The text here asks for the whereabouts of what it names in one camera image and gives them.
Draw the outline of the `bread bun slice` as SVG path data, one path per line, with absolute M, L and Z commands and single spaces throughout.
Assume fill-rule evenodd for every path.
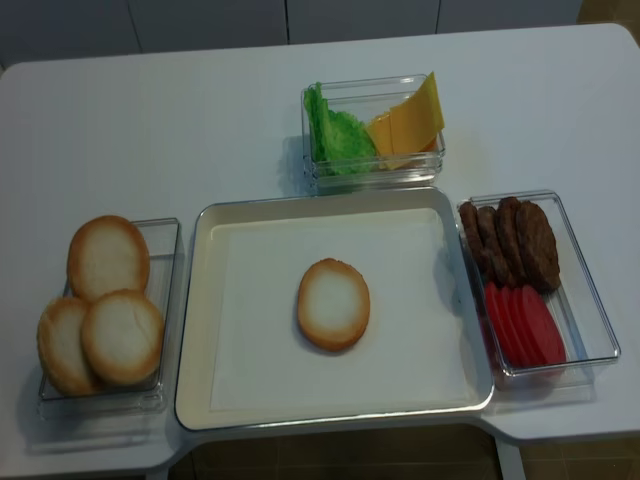
M 316 347 L 339 352 L 364 334 L 370 318 L 369 288 L 353 266 L 322 259 L 304 273 L 297 295 L 297 324 Z
M 129 220 L 105 215 L 82 225 L 68 251 L 67 277 L 75 296 L 94 302 L 118 290 L 143 292 L 150 254 L 140 230 Z
M 102 390 L 81 345 L 81 326 L 88 304 L 75 297 L 52 300 L 37 327 L 37 349 L 49 382 L 62 395 L 86 396 Z
M 144 293 L 121 289 L 90 305 L 81 326 L 81 346 L 104 382 L 133 385 L 158 368 L 164 328 L 162 314 Z

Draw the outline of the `clear plastic bread container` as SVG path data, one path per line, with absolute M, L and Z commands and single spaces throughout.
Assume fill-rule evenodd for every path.
M 159 366 L 150 377 L 135 386 L 109 387 L 95 395 L 81 397 L 58 393 L 49 378 L 43 375 L 38 391 L 38 413 L 45 420 L 156 414 L 166 406 L 184 266 L 181 226 L 175 218 L 136 221 L 134 225 L 141 231 L 150 253 L 150 276 L 145 295 L 163 314 L 165 322 Z

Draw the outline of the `green lettuce leaf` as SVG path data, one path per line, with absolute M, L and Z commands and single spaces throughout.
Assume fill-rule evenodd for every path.
M 377 152 L 362 121 L 349 112 L 331 110 L 320 82 L 304 91 L 303 104 L 309 120 L 313 161 L 320 176 L 372 171 Z

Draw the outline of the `clear plastic lettuce cheese container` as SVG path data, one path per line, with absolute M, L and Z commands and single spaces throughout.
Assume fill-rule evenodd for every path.
M 428 75 L 320 83 L 323 96 L 328 100 L 331 110 L 349 112 L 367 127 L 376 116 L 388 112 L 409 98 Z M 317 194 L 333 194 L 363 189 L 423 186 L 433 183 L 440 174 L 446 152 L 444 129 L 438 135 L 433 150 L 409 156 L 411 163 L 403 168 L 382 170 L 379 163 L 381 157 L 377 153 L 372 160 L 372 171 L 369 173 L 320 176 L 313 161 L 309 120 L 303 104 L 304 91 L 307 88 L 301 93 L 302 161 L 305 180 L 311 191 Z

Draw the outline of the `flat yellow cheese slice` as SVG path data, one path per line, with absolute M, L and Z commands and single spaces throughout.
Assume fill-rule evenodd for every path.
M 396 170 L 411 163 L 409 156 L 432 150 L 443 122 L 429 123 L 424 118 L 389 114 L 376 117 L 367 126 L 382 170 Z

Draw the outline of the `upright yellow cheese slice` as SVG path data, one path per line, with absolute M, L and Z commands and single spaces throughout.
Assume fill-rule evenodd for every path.
M 380 155 L 406 155 L 431 151 L 445 127 L 435 73 L 416 92 L 366 127 Z

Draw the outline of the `leftmost brown meat patty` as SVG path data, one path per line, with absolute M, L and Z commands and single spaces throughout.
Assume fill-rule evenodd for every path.
M 467 201 L 459 207 L 459 214 L 472 257 L 484 278 L 492 281 L 494 279 L 493 266 L 480 236 L 477 209 Z

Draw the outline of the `brown meat patty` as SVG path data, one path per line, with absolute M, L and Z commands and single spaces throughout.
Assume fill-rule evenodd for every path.
M 531 202 L 520 204 L 515 217 L 520 257 L 529 283 L 540 293 L 561 285 L 556 238 L 542 208 Z
M 508 262 L 502 253 L 496 230 L 496 210 L 491 206 L 477 210 L 478 228 L 485 250 L 492 264 L 495 282 L 499 286 L 514 288 L 516 280 Z
M 522 286 L 527 275 L 520 256 L 515 217 L 521 202 L 513 196 L 502 198 L 496 212 L 496 231 L 504 258 L 514 277 L 512 286 Z
M 477 209 L 467 201 L 459 207 L 459 214 L 472 257 L 484 278 L 492 281 L 494 279 L 493 266 L 480 236 Z

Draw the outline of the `leftmost red tomato slice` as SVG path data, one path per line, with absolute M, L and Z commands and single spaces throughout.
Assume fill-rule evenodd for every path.
M 485 285 L 484 291 L 489 318 L 503 357 L 512 367 L 518 367 L 518 350 L 507 326 L 508 317 L 505 308 L 501 305 L 500 289 L 493 282 L 489 282 Z

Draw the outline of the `red tomato slice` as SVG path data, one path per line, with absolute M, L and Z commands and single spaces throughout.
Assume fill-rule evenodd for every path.
M 507 326 L 508 317 L 505 308 L 501 305 L 500 289 L 493 282 L 489 282 L 485 285 L 484 291 L 489 318 L 503 357 L 512 367 L 518 367 L 518 350 Z
M 526 329 L 531 336 L 541 365 L 566 362 L 566 352 L 561 335 L 546 304 L 538 292 L 529 285 L 523 286 L 517 295 Z
M 503 287 L 500 289 L 500 301 L 501 301 L 501 305 L 505 308 L 506 310 L 506 315 L 508 317 L 507 320 L 507 326 L 508 329 L 510 331 L 510 335 L 512 336 L 512 340 L 514 341 L 517 350 L 518 350 L 518 367 L 519 368 L 530 368 L 526 366 L 526 357 L 523 355 L 523 348 L 521 346 L 521 343 L 519 341 L 519 338 L 516 334 L 516 331 L 513 328 L 513 323 L 512 323 L 512 319 L 511 319 L 511 315 L 510 315 L 510 310 L 509 310 L 509 306 L 508 306 L 508 301 L 509 301 L 509 297 L 511 294 L 511 291 L 513 289 L 510 289 L 508 287 Z
M 526 322 L 525 315 L 518 303 L 520 294 L 520 288 L 513 289 L 508 301 L 513 328 L 516 331 L 516 334 L 523 348 L 523 355 L 526 357 L 526 366 L 543 366 L 546 364 L 546 361 L 540 349 L 538 348 L 537 343 L 529 332 L 529 327 L 528 323 Z

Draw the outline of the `white rectangular serving tray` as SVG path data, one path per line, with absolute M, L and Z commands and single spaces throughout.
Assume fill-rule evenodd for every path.
M 346 409 L 324 412 L 311 409 L 288 412 L 220 409 L 212 406 L 225 271 L 225 254 L 210 239 L 215 227 L 423 208 L 433 210 L 443 226 L 444 243 L 462 306 L 463 336 L 472 350 L 473 364 L 482 390 L 479 403 L 454 404 L 449 407 L 405 407 L 395 410 L 377 407 L 363 411 Z M 248 436 L 285 429 L 320 431 L 370 428 L 383 423 L 421 422 L 431 416 L 467 419 L 489 404 L 494 390 L 494 375 L 466 271 L 454 212 L 442 191 L 429 187 L 215 204 L 200 214 L 194 232 L 175 397 L 176 417 L 184 428 L 195 432 Z

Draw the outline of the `rightmost brown meat patty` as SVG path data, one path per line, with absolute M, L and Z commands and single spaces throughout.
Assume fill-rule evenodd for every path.
M 529 283 L 540 293 L 561 285 L 556 238 L 542 208 L 531 202 L 520 204 L 515 217 L 520 257 Z

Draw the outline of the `clear plastic meat tomato container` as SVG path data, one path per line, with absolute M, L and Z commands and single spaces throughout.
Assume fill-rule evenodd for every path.
M 529 283 L 527 277 L 525 284 L 510 289 L 522 289 L 529 285 L 542 297 L 564 343 L 565 363 L 530 368 L 512 367 L 503 357 L 489 318 L 485 285 L 493 282 L 499 289 L 506 286 L 499 286 L 495 278 L 492 281 L 486 280 L 480 273 L 467 244 L 459 207 L 469 201 L 477 210 L 491 206 L 497 212 L 500 200 L 510 196 L 516 197 L 521 203 L 531 201 L 539 205 L 556 238 L 560 287 L 553 292 L 540 293 Z M 460 242 L 476 305 L 487 335 L 487 349 L 499 389 L 512 392 L 549 391 L 553 388 L 593 383 L 599 371 L 618 361 L 621 351 L 560 197 L 553 191 L 541 190 L 471 197 L 464 202 L 457 207 Z

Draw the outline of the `rightmost red tomato slice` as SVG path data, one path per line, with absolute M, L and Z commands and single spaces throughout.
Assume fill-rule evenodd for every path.
M 546 304 L 538 292 L 529 285 L 523 286 L 517 295 L 526 329 L 531 336 L 541 365 L 566 362 L 566 352 L 561 335 Z

